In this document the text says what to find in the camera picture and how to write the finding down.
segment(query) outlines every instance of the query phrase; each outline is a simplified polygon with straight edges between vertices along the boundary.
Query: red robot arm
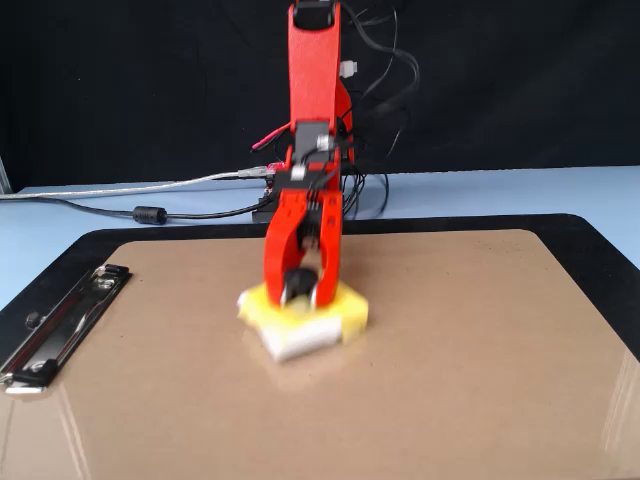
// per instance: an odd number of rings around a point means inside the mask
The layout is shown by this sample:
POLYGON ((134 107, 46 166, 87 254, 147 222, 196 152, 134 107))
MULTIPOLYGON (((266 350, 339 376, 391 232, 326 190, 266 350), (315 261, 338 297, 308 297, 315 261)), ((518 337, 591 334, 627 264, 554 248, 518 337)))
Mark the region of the red robot arm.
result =
POLYGON ((340 5, 300 1, 289 8, 288 28, 295 144, 274 177, 278 207, 265 239, 264 279, 274 303, 306 294, 321 307, 333 300, 338 283, 340 169, 343 161, 353 162, 344 142, 351 131, 351 101, 338 76, 340 5), (309 246, 320 249, 321 272, 300 267, 309 246))

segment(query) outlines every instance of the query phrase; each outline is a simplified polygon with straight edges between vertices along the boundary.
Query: light blue table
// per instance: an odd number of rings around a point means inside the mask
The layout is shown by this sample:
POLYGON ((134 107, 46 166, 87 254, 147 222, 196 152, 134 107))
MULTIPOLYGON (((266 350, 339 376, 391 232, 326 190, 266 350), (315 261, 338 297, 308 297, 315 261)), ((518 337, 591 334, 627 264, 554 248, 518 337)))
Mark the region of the light blue table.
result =
MULTIPOLYGON (((640 166, 403 174, 391 175, 390 182, 389 204, 381 218, 572 213, 586 219, 640 267, 640 166)), ((76 201, 112 209, 150 205, 172 213, 217 212, 255 203, 263 185, 258 180, 217 181, 163 193, 76 201)), ((92 188, 99 187, 24 191, 92 188)), ((375 213, 382 195, 381 184, 368 178, 358 218, 375 213)), ((206 223, 247 222, 251 222, 250 214, 206 223)), ((144 228, 131 219, 91 215, 58 205, 0 203, 0 308, 81 235, 136 227, 144 228)))

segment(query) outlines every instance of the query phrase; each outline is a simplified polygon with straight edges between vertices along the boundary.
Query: yellow sponge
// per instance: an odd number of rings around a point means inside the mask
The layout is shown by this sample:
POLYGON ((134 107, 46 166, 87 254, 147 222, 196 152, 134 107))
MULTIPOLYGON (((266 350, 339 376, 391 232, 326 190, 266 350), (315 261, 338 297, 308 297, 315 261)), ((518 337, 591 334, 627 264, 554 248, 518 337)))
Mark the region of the yellow sponge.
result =
POLYGON ((312 310, 308 299, 297 297, 284 308, 274 305, 263 283, 240 295, 238 316, 254 327, 276 361, 301 355, 342 340, 355 338, 367 325, 368 302, 340 282, 326 307, 312 310))

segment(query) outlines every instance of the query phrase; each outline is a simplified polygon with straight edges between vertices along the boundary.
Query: metal clip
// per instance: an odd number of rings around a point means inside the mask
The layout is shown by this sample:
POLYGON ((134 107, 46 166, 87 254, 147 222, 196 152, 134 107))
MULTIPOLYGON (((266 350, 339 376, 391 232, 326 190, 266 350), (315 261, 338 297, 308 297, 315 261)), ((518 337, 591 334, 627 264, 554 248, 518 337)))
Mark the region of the metal clip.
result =
POLYGON ((5 392, 44 391, 130 277, 118 265, 87 272, 0 368, 5 392))

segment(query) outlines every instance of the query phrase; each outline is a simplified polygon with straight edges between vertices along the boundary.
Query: black wall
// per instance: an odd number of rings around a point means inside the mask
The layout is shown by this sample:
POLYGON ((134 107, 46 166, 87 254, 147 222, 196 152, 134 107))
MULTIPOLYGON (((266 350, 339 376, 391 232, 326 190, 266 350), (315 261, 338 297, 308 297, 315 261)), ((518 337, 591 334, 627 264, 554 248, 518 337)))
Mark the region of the black wall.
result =
MULTIPOLYGON (((396 1, 398 46, 417 57, 422 84, 388 160, 380 152, 406 115, 360 125, 365 167, 640 163, 640 1, 396 1)), ((1 2, 0 156, 14 186, 184 179, 271 161, 248 151, 288 121, 288 4, 1 2)), ((393 23, 370 34, 390 43, 393 23)), ((347 88, 364 90, 387 59, 352 29, 342 43, 361 69, 347 88)), ((377 93, 408 79, 395 65, 377 93)))

